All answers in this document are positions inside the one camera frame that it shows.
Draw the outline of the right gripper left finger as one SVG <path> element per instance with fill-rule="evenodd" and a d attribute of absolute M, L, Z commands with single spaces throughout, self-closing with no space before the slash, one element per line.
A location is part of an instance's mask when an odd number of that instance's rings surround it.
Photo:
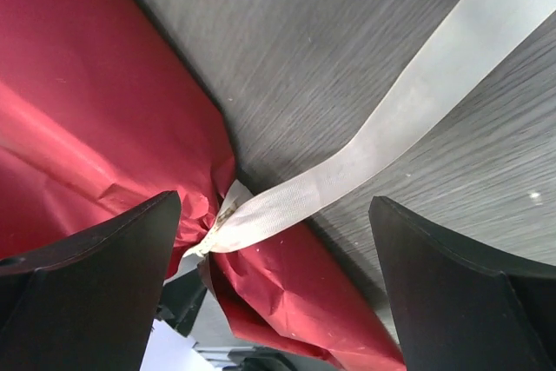
<path fill-rule="evenodd" d="M 137 370 L 181 202 L 162 192 L 61 241 L 1 261 L 3 370 Z"/>

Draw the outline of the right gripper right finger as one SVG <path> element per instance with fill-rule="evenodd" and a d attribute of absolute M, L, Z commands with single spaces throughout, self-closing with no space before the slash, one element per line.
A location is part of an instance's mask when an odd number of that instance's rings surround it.
<path fill-rule="evenodd" d="M 555 268 L 376 196 L 369 220 L 409 370 L 553 370 Z"/>

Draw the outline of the red wrapping paper sheet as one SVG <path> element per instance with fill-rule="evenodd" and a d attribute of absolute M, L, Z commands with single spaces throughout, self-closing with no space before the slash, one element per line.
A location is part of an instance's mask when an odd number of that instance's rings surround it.
<path fill-rule="evenodd" d="M 134 0 L 1 0 L 1 252 L 15 255 L 165 190 L 181 199 L 169 271 L 235 179 L 219 110 Z M 346 370 L 402 354 L 309 226 L 211 255 L 233 333 Z"/>

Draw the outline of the cream ribbon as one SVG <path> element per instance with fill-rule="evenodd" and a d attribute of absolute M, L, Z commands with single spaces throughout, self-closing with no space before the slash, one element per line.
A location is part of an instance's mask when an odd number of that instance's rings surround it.
<path fill-rule="evenodd" d="M 555 0 L 459 0 L 343 148 L 259 195 L 234 182 L 215 224 L 190 253 L 254 245 L 360 187 L 414 146 L 554 10 Z"/>

